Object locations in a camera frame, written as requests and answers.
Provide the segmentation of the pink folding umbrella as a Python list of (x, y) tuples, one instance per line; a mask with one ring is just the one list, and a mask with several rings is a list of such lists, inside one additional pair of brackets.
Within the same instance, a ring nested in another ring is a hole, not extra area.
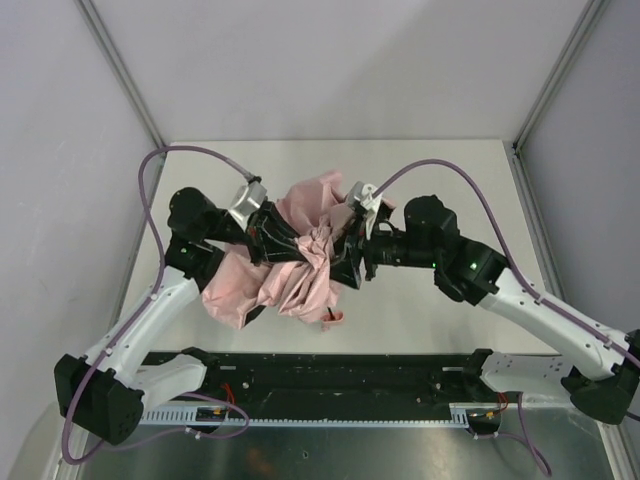
[(274, 307), (280, 315), (305, 323), (325, 319), (325, 310), (336, 306), (342, 290), (340, 283), (330, 279), (330, 261), (335, 255), (329, 222), (330, 208), (345, 203), (342, 180), (340, 171), (330, 170), (292, 185), (275, 202), (299, 234), (296, 242), (304, 262), (257, 266), (250, 261), (247, 247), (226, 247), (217, 273), (201, 294), (212, 318), (241, 329), (257, 308)]

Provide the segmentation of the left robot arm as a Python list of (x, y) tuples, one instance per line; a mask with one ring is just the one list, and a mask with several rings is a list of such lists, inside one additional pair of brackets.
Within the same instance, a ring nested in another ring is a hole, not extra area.
[(227, 209), (195, 188), (179, 190), (169, 202), (168, 226), (157, 277), (132, 312), (83, 355), (66, 354), (54, 367), (65, 434), (77, 426), (120, 445), (144, 414), (199, 389), (208, 354), (190, 347), (165, 366), (144, 369), (155, 341), (196, 299), (208, 303), (214, 318), (244, 326), (270, 302), (262, 290), (271, 268), (302, 257), (297, 233), (259, 178), (241, 187)]

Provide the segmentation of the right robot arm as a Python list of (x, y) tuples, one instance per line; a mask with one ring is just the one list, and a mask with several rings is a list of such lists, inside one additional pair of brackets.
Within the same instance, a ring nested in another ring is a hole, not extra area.
[(390, 207), (373, 195), (346, 202), (351, 219), (338, 238), (331, 276), (359, 288), (380, 266), (431, 269), (450, 300), (497, 314), (541, 340), (556, 356), (474, 353), (472, 376), (494, 392), (567, 398), (609, 425), (627, 418), (639, 387), (639, 334), (610, 328), (529, 281), (505, 250), (463, 236), (454, 211), (435, 195), (405, 206), (403, 229), (384, 230)]

